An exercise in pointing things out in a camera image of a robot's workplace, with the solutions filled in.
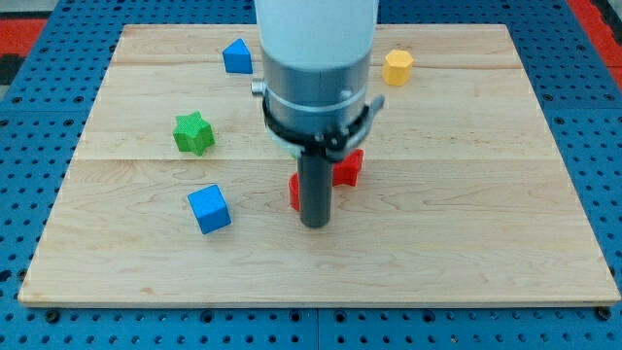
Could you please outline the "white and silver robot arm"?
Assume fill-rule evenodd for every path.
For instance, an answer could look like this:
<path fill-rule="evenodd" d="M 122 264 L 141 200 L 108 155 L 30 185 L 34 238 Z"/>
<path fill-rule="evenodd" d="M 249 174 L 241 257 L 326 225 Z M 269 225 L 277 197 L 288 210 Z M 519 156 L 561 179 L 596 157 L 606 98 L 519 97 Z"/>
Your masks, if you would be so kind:
<path fill-rule="evenodd" d="M 340 161 L 371 128 L 365 104 L 378 0 L 257 0 L 266 127 L 293 155 Z"/>

